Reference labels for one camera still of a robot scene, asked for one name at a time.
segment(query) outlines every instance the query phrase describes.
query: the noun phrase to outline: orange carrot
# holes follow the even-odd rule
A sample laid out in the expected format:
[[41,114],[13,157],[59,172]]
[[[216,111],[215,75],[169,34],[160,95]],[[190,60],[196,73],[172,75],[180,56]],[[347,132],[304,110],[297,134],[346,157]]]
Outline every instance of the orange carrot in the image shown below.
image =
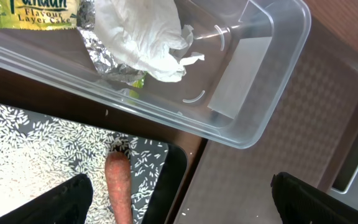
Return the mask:
[[110,153],[104,173],[117,224],[132,224],[131,164],[127,157],[122,152]]

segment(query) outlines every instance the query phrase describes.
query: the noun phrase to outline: brown table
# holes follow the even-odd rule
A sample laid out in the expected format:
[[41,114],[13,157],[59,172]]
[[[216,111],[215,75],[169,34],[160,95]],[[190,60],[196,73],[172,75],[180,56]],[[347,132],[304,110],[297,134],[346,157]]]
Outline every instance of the brown table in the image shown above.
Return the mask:
[[[358,1],[306,0],[312,14],[331,32],[358,51]],[[0,68],[0,103],[60,118],[174,143],[188,156],[188,187],[206,140],[106,105],[30,80]]]

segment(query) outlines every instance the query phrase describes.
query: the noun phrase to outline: aluminum foil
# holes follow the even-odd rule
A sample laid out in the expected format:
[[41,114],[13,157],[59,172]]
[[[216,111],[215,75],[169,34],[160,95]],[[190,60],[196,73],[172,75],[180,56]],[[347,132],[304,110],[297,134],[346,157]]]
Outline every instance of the aluminum foil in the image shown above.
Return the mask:
[[145,73],[126,64],[117,63],[109,50],[93,32],[95,23],[95,0],[81,0],[77,13],[77,29],[80,31],[89,56],[102,79],[125,82],[132,85]]

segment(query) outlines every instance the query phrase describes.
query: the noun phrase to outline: brown tray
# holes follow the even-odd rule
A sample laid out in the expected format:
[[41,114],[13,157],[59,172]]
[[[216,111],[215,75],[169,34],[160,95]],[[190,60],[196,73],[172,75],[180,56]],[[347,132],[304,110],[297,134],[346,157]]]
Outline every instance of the brown tray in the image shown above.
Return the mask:
[[316,19],[263,136],[238,150],[209,141],[176,224],[281,223],[280,171],[327,191],[358,132],[358,54]]

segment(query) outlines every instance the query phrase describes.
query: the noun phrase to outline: clear plastic container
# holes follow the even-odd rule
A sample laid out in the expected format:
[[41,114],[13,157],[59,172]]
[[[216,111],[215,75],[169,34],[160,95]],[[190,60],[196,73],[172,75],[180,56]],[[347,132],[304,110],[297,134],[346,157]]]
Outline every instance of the clear plastic container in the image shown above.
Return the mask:
[[205,61],[178,83],[101,80],[77,30],[0,29],[0,67],[168,126],[245,149],[261,137],[309,34],[302,0],[176,1]]

